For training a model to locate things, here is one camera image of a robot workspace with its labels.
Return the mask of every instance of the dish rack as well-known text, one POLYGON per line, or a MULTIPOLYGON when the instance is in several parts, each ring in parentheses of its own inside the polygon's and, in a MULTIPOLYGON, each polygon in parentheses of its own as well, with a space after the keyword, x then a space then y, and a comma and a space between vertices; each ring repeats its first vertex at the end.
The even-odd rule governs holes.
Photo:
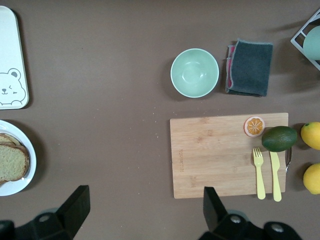
MULTIPOLYGON (((320 9, 303 25, 290 41, 305 57, 306 55, 303 49, 305 38, 307 34, 317 26, 320 26, 320 9)), ((320 60, 306 58, 320 71, 320 60)))

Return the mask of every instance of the yellow fork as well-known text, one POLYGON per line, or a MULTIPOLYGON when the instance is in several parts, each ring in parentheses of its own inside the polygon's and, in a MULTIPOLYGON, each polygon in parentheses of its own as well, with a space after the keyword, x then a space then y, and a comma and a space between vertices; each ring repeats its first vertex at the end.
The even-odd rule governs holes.
POLYGON ((266 191, 264 180, 262 178, 261 166, 264 163, 264 158, 262 157, 262 153, 259 147, 253 149, 253 160, 256 170, 256 191, 258 195, 258 199, 265 199, 266 191))

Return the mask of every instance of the dish towel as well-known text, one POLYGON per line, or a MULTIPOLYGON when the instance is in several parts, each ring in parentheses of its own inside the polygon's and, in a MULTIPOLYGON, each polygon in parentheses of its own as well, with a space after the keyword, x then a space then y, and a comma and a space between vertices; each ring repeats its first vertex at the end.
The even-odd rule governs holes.
POLYGON ((245 96, 266 96, 273 44, 238 39, 228 46, 225 91, 245 96))

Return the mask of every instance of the toast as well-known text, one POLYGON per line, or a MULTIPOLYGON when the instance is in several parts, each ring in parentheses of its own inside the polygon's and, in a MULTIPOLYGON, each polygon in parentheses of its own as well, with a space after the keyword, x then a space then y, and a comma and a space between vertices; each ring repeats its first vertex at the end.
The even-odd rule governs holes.
POLYGON ((29 164, 28 150, 13 136, 0 133, 0 185, 23 178, 29 164))

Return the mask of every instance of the avocado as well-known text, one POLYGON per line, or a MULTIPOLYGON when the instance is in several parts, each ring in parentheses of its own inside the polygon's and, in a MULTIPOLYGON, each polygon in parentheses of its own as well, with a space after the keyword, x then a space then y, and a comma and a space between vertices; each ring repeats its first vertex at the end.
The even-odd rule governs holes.
POLYGON ((288 126, 275 126, 262 134, 262 146, 270 152, 282 152, 291 148, 298 140, 298 133, 288 126))

